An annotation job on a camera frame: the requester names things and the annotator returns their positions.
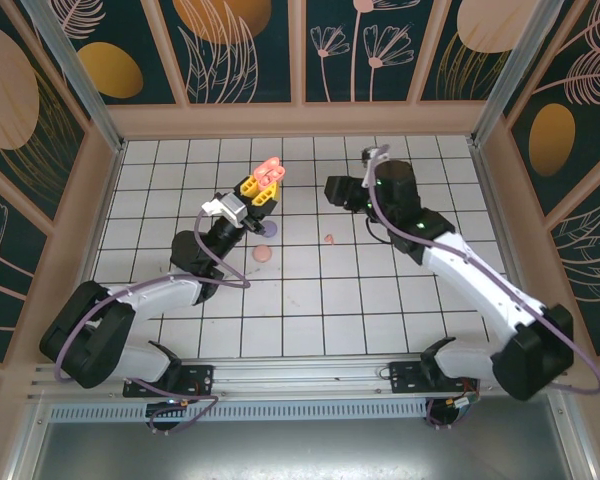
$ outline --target decorative wallpaper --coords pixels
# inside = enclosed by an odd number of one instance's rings
[[[560,222],[552,235],[600,355],[600,186]]]
[[[0,8],[0,171],[53,219],[83,137]]]
[[[537,0],[452,0],[422,100],[486,100]]]
[[[307,0],[306,101],[404,101],[433,3]]]
[[[515,106],[516,102],[518,101],[518,98],[520,97],[520,94],[522,93],[522,90],[524,90],[524,88],[527,84],[527,80],[531,76],[531,73],[534,72],[535,69],[538,67],[538,63],[540,63],[540,60],[542,60],[542,57],[547,50],[547,47],[549,46],[549,44],[553,40],[553,37],[555,37],[556,32],[562,25],[562,22],[564,21],[564,17],[566,17],[567,13],[569,13],[569,10],[571,10],[571,7],[573,6],[574,1],[575,0],[564,0],[564,3],[562,4],[562,7],[560,8],[560,12],[558,13],[558,16],[556,17],[556,20],[552,23],[551,27],[549,28],[549,33],[545,36],[544,41],[542,42],[542,45],[540,45],[540,48],[538,49],[538,52],[536,53],[536,56],[534,57],[533,61],[527,68],[527,71],[525,72],[525,74],[520,79],[520,83],[518,83],[518,86],[516,87],[515,91],[511,95],[509,102],[504,107],[504,115],[505,116],[508,117],[509,113],[511,112],[511,109]]]
[[[600,0],[588,3],[511,132],[545,214],[600,161]]]
[[[160,0],[191,103],[291,101],[287,0]]]
[[[140,1],[49,0],[49,5],[104,103],[175,102]]]
[[[46,236],[0,196],[0,362],[27,298]]]

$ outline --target pink object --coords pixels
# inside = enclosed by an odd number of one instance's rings
[[[253,171],[253,176],[258,181],[258,190],[261,192],[271,184],[282,181],[284,174],[285,169],[280,166],[278,157],[270,158]]]
[[[265,263],[271,260],[271,249],[266,245],[258,245],[253,249],[253,259],[258,263]]]

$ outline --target floor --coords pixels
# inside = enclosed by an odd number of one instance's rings
[[[361,150],[387,143],[392,158],[412,162],[423,206],[442,212],[504,273],[464,137],[343,136],[130,142],[94,279],[110,285],[166,273],[171,240],[193,229],[200,205],[279,156],[287,174],[271,217],[278,234],[247,235],[226,259],[252,287],[221,288],[203,305],[165,312],[135,334],[181,358],[413,353],[446,335],[489,342],[490,329],[462,295],[369,236],[364,215],[326,202],[329,175],[363,176]],[[203,230],[209,226],[205,219]],[[324,240],[329,234],[334,245]],[[253,260],[259,244],[273,250],[268,263]]]

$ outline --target purple cable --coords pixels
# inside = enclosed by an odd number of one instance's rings
[[[487,278],[489,278],[491,281],[493,281],[504,293],[506,293],[512,301],[514,301],[517,305],[519,305],[525,312],[527,312],[534,319],[536,319],[538,322],[540,322],[544,327],[547,328],[547,330],[549,330],[551,333],[553,333],[562,342],[564,342],[571,350],[573,350],[587,364],[587,366],[593,371],[594,375],[598,379],[598,386],[597,386],[597,388],[593,388],[593,389],[572,387],[569,385],[561,385],[558,383],[550,383],[549,385],[551,387],[553,387],[557,390],[562,390],[562,391],[571,392],[571,393],[580,393],[583,395],[596,395],[596,394],[600,393],[600,370],[598,369],[598,367],[596,367],[596,364],[593,362],[593,360],[591,360],[587,356],[587,354],[584,353],[584,351],[582,351],[580,349],[580,347],[578,347],[575,343],[573,343],[564,333],[562,333],[558,328],[553,326],[551,324],[551,322],[549,322],[546,318],[544,318],[542,315],[538,314],[538,312],[536,312],[531,307],[529,307],[529,305],[527,305],[523,299],[518,297],[518,295],[516,295],[516,293],[513,290],[511,290],[506,284],[504,284],[504,282],[500,279],[500,277],[498,275],[491,273],[489,270],[484,268],[478,261],[476,261],[472,256],[468,256],[465,252],[456,250],[455,248],[450,247],[448,245],[443,245],[443,244],[440,244],[437,242],[432,242],[431,240],[427,240],[424,238],[416,237],[414,235],[410,235],[410,234],[405,233],[402,230],[398,229],[396,226],[392,225],[391,222],[389,222],[389,220],[384,215],[384,213],[382,213],[382,210],[380,210],[380,205],[378,203],[378,198],[376,196],[376,190],[375,190],[375,186],[376,186],[375,169],[376,169],[376,165],[378,164],[378,157],[380,155],[386,153],[388,150],[389,150],[388,145],[384,145],[383,147],[380,147],[379,149],[377,149],[376,154],[371,159],[371,162],[369,162],[369,166],[367,167],[369,169],[369,196],[371,197],[371,204],[373,205],[373,209],[376,212],[376,215],[378,216],[378,219],[382,222],[382,224],[386,228],[391,230],[393,233],[404,238],[405,240],[409,240],[410,242],[414,242],[414,243],[419,243],[419,244],[424,245],[425,247],[429,247],[429,248],[440,248],[446,252],[456,255],[459,258],[464,259],[465,261],[467,261],[468,263],[470,263],[471,265],[476,267],[483,275],[485,275]]]
[[[141,387],[146,388],[147,390],[151,390],[152,392],[157,393],[158,395],[165,396],[165,397],[174,397],[174,398],[177,397],[177,398],[182,399],[182,400],[213,400],[209,405],[207,405],[206,407],[204,407],[191,420],[187,420],[184,423],[179,423],[178,425],[176,425],[172,429],[163,432],[164,435],[178,433],[178,432],[181,432],[182,430],[185,430],[185,429],[189,428],[191,425],[193,425],[194,423],[196,423],[200,419],[200,417],[203,417],[209,410],[211,410],[213,407],[215,407],[216,403],[218,403],[218,400],[219,400],[219,398],[216,395],[180,395],[180,394],[174,394],[174,393],[167,392],[166,390],[161,390],[159,388],[156,388],[153,385],[149,385],[147,382],[145,382],[144,380],[140,380],[139,378],[130,378],[129,380],[131,380],[132,382],[137,383],[138,385],[140,385]],[[158,415],[161,415],[161,414],[166,413],[166,412],[171,412],[171,411],[176,411],[176,410],[186,410],[186,409],[187,409],[187,407],[183,407],[181,405],[180,406],[174,405],[173,407],[165,407],[165,408],[162,408],[160,410],[156,410],[155,412],[153,412],[153,415],[151,415],[151,417],[149,418],[149,427],[151,428],[151,430],[153,431],[153,433],[157,433],[160,430],[158,430],[155,427],[154,421],[155,421],[155,419],[156,419],[156,417]]]
[[[115,300],[124,297],[125,295],[131,295],[134,292],[141,290],[145,287],[159,285],[161,283],[171,283],[175,280],[195,280],[198,282],[213,283],[215,285],[224,285],[224,286],[232,287],[232,288],[249,288],[251,286],[251,283],[249,282],[249,280],[247,280],[247,278],[243,274],[239,273],[231,265],[228,265],[226,262],[224,262],[220,257],[218,257],[215,253],[213,253],[204,244],[204,242],[202,241],[202,238],[200,237],[200,231],[199,231],[200,222],[202,221],[203,215],[204,215],[204,211],[201,210],[200,213],[198,213],[198,216],[196,217],[196,223],[193,227],[193,235],[194,235],[196,241],[198,242],[198,245],[200,246],[202,251],[205,252],[207,255],[209,255],[209,257],[211,259],[215,260],[218,263],[218,265],[222,265],[227,270],[229,270],[231,273],[233,273],[238,279],[240,279],[240,282],[228,282],[226,280],[215,280],[213,278],[198,277],[196,275],[191,275],[189,273],[183,273],[183,274],[175,274],[175,275],[165,275],[163,277],[154,278],[154,279],[148,280],[146,282],[131,285],[130,287],[128,287],[125,290],[121,290],[117,293],[114,293],[113,295],[111,295],[111,296],[105,298],[104,300],[102,300],[101,302],[99,302],[97,305],[94,305],[91,308],[91,310],[89,310],[87,312],[87,314],[84,317],[82,317],[82,319],[78,322],[78,324],[75,326],[73,331],[67,337],[67,341],[64,342],[64,345],[60,349],[60,353],[58,354],[58,358],[56,359],[56,363],[53,367],[53,376],[55,377],[56,381],[58,381],[60,383],[68,383],[68,382],[73,381],[72,378],[65,378],[62,376],[62,363],[64,362],[64,358],[67,355],[67,352],[69,351],[69,348],[71,347],[71,344],[76,339],[76,337],[78,336],[78,334],[80,333],[82,328],[87,324],[87,322],[89,320],[91,320],[94,317],[94,315],[96,313],[98,313],[100,310],[102,310],[104,307],[106,307],[110,303],[114,302]]]

